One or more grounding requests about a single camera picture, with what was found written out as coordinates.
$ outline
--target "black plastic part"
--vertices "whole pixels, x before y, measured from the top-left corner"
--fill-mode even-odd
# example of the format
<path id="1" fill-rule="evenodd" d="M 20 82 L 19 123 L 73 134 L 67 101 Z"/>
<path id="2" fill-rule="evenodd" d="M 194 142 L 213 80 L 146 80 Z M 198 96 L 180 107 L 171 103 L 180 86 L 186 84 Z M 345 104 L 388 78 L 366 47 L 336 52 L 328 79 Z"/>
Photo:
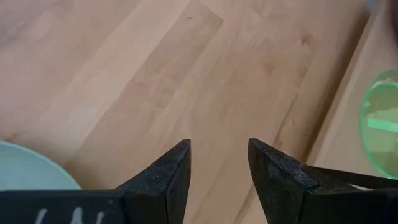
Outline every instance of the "black plastic part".
<path id="1" fill-rule="evenodd" d="M 398 223 L 396 180 L 306 166 L 258 139 L 248 159 L 268 224 Z"/>
<path id="2" fill-rule="evenodd" d="M 182 224 L 190 163 L 186 139 L 115 190 L 3 191 L 0 223 Z"/>

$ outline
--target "green plastic cup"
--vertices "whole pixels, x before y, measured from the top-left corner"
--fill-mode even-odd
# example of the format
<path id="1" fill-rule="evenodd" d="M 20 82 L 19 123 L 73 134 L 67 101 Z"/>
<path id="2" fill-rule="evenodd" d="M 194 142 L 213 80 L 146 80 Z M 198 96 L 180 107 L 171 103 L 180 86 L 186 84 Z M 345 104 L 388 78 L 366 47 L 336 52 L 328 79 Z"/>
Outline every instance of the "green plastic cup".
<path id="1" fill-rule="evenodd" d="M 398 178 L 398 70 L 382 72 L 365 91 L 359 125 L 373 167 Z"/>

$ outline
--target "light blue plate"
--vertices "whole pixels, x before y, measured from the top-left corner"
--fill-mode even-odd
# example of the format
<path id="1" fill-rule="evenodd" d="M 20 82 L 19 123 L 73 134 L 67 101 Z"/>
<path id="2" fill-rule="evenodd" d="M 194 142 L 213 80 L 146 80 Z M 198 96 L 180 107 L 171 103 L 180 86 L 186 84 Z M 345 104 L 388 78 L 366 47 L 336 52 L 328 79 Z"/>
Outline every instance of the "light blue plate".
<path id="1" fill-rule="evenodd" d="M 0 141 L 0 190 L 80 190 L 77 182 L 50 159 Z"/>

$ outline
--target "transparent green object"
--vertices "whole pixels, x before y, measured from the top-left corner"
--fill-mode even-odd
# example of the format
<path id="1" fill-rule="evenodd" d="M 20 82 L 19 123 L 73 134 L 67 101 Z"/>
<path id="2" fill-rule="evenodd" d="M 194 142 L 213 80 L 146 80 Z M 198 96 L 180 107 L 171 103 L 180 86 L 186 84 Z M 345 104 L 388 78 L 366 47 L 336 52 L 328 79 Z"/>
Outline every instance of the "transparent green object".
<path id="1" fill-rule="evenodd" d="M 398 178 L 398 70 L 382 72 L 366 90 L 359 125 L 373 167 Z"/>

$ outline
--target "wood grain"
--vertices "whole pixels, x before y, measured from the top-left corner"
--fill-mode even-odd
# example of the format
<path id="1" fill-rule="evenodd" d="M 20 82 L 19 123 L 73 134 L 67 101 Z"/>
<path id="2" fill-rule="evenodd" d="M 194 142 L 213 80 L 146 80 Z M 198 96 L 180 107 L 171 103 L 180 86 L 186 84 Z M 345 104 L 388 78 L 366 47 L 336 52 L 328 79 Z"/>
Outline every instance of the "wood grain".
<path id="1" fill-rule="evenodd" d="M 0 2 L 0 138 L 87 189 L 192 139 L 185 223 L 264 223 L 249 138 L 304 158 L 364 1 Z"/>

